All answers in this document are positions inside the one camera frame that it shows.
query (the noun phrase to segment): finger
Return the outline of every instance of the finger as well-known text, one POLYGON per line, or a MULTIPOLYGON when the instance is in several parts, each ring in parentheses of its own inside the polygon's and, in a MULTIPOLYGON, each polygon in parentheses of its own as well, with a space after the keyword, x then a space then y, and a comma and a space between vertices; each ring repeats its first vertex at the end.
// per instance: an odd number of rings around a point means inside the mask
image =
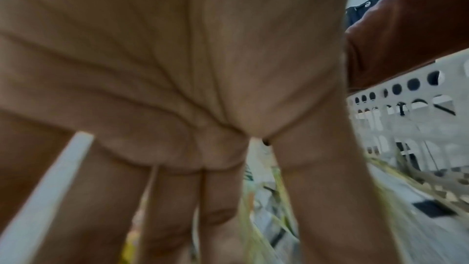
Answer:
POLYGON ((33 263, 117 263, 149 173, 94 142, 33 263))
POLYGON ((399 263, 347 119, 343 86, 271 138, 306 263, 399 263))
POLYGON ((200 172, 158 169, 149 191, 136 263, 191 263, 192 219, 200 183, 200 172))
POLYGON ((0 110, 0 234, 72 136, 0 110))
POLYGON ((244 263, 237 217, 244 164, 204 172, 199 218, 201 263, 244 263))

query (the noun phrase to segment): sleeve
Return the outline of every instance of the sleeve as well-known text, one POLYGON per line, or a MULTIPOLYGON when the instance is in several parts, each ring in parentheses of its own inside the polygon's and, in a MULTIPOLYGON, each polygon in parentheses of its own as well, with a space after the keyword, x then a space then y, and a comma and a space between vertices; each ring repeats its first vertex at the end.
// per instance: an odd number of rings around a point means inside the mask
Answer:
POLYGON ((467 0, 381 0, 346 31, 356 91, 469 47, 467 0))

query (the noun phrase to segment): white plastic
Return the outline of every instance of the white plastic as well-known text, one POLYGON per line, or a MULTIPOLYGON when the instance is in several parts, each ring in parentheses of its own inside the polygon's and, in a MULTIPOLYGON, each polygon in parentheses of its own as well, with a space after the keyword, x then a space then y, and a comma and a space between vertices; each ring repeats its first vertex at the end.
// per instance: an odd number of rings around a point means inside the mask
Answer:
POLYGON ((347 104, 366 151, 469 209, 469 49, 358 92, 347 104))

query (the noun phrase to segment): skin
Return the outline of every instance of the skin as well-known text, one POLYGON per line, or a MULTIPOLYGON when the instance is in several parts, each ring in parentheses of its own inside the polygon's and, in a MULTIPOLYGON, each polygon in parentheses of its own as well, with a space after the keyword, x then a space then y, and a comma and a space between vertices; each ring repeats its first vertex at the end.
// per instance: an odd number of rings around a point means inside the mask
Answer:
POLYGON ((347 119, 345 2, 0 0, 0 231, 86 131, 34 264, 116 263, 147 185, 138 264, 189 263, 198 205, 202 262, 242 263, 255 136, 282 168, 304 263, 398 263, 347 119))

